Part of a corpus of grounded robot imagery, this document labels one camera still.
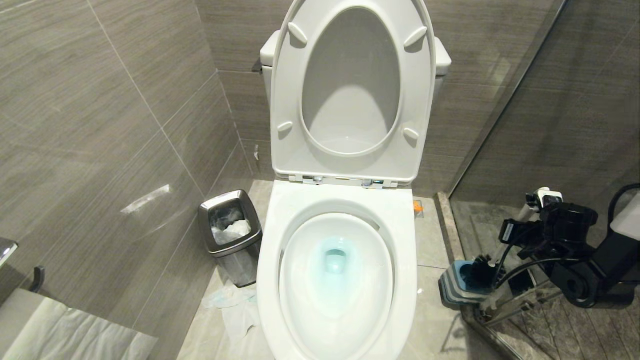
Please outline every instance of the gray tile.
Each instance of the gray tile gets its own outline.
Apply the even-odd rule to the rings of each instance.
[[[566,315],[561,301],[557,299],[544,307],[545,317],[547,319],[551,335],[554,337],[554,343],[560,354],[560,359],[584,359],[580,344],[578,343],[571,323]]]
[[[207,193],[238,142],[220,78],[209,79],[164,131],[201,191]]]
[[[447,81],[493,86],[514,81],[554,3],[428,1],[436,36],[453,59]]]
[[[640,359],[640,329],[634,324],[627,312],[608,310],[611,323],[627,350],[630,359]]]
[[[635,0],[567,4],[522,86],[584,91],[638,20]]]
[[[499,86],[445,83],[433,105],[425,153],[466,156],[503,92]]]
[[[521,88],[454,196],[517,206],[549,186],[589,206],[640,162],[637,94]]]
[[[434,197],[448,191],[464,158],[423,154],[418,176],[411,183],[414,196]]]
[[[271,141],[269,102],[260,74],[220,72],[240,138]]]
[[[253,178],[267,181],[276,179],[276,174],[271,164],[271,142],[243,139],[242,143],[249,161],[249,166],[251,166],[253,172]]]
[[[607,310],[605,309],[586,309],[585,310],[593,323],[593,328],[595,330],[595,338],[600,340],[602,344],[602,348],[604,348],[605,353],[607,354],[608,359],[619,359],[626,360],[631,358],[627,354],[625,350],[625,346],[616,331],[616,328],[613,326],[613,322],[611,318],[607,314]]]
[[[560,359],[544,311],[537,307],[522,314],[529,336],[552,359]]]
[[[449,267],[447,249],[433,199],[414,197],[422,202],[424,217],[415,219],[415,242],[418,265],[446,269]]]
[[[86,2],[29,3],[0,32],[0,236],[20,242],[2,302],[159,128]]]
[[[291,0],[196,0],[218,68],[250,71],[264,43],[282,27],[291,3]]]
[[[175,359],[215,269],[195,220],[151,294],[134,330],[158,338],[149,359]]]
[[[571,305],[565,300],[560,300],[559,303],[567,315],[567,319],[575,333],[576,341],[580,344],[584,358],[587,360],[606,359],[607,356],[605,355],[604,348],[602,348],[602,344],[600,344],[600,340],[598,340],[597,336],[594,336],[596,331],[593,328],[589,314],[585,310]]]
[[[233,153],[224,169],[222,169],[215,185],[209,190],[207,197],[212,198],[234,190],[244,190],[248,193],[252,184],[253,176],[244,156],[244,149],[241,143],[237,141],[236,146],[233,148]]]
[[[587,88],[588,94],[638,94],[640,86],[640,24],[629,31],[616,52],[611,54],[601,73]]]
[[[202,200],[159,133],[42,261],[44,290],[130,327]]]
[[[0,12],[16,10],[18,7],[28,2],[30,2],[30,0],[3,0],[3,2],[0,3]]]
[[[249,197],[258,213],[258,218],[262,227],[265,226],[267,220],[267,211],[269,210],[269,201],[271,200],[271,192],[273,191],[273,181],[254,180],[249,191]]]
[[[418,300],[413,327],[399,360],[499,359],[460,312],[442,305],[438,279],[443,270],[418,267]]]
[[[160,124],[215,73],[192,2],[90,2]]]

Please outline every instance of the black cable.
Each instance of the black cable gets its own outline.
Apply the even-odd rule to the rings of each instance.
[[[615,215],[616,205],[618,205],[618,201],[620,200],[622,195],[624,195],[627,191],[633,189],[640,189],[640,183],[623,186],[622,189],[618,190],[618,192],[613,195],[613,199],[611,199],[611,202],[609,203],[609,211],[607,212],[607,231],[609,233],[611,233],[612,231],[611,223],[613,222],[613,216]]]
[[[502,270],[502,266],[504,264],[504,261],[507,259],[507,254],[509,254],[509,251],[511,251],[511,248],[516,245],[526,234],[529,234],[531,231],[539,228],[540,225],[536,225],[536,226],[532,226],[531,228],[525,230],[522,234],[518,235],[517,238],[515,238],[513,241],[511,241],[509,243],[509,246],[507,246],[506,249],[504,249],[504,252],[502,253],[502,258],[500,259],[500,263],[498,264],[498,267],[495,269],[495,274],[493,275],[493,280],[491,280],[491,285],[495,285],[498,282],[498,276],[500,275],[500,270]]]
[[[513,269],[512,271],[510,271],[502,279],[500,279],[500,281],[493,288],[494,289],[500,288],[510,278],[518,275],[519,273],[523,272],[524,270],[527,270],[528,268],[530,268],[530,267],[532,267],[534,265],[539,265],[539,264],[542,264],[542,263],[560,263],[560,262],[578,263],[580,261],[582,261],[582,260],[580,260],[580,259],[551,258],[551,259],[542,259],[542,260],[537,260],[537,261],[532,261],[530,263],[522,264],[522,265],[518,266],[517,268]]]

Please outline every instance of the stainless steel trash can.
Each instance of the stainless steel trash can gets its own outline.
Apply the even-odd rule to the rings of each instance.
[[[207,250],[231,281],[238,288],[255,284],[262,226],[249,195],[238,190],[204,202],[198,222]]]

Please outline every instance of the toilet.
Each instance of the toilet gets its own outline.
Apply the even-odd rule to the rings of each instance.
[[[257,274],[277,360],[394,360],[417,298],[413,193],[451,59],[422,0],[295,0],[260,52],[274,182]]]

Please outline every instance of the paper on floor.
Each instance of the paper on floor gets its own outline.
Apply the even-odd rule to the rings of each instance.
[[[236,288],[228,284],[224,288],[202,299],[206,309],[217,307],[222,310],[227,334],[232,343],[246,336],[252,326],[260,325],[260,314],[255,289]]]

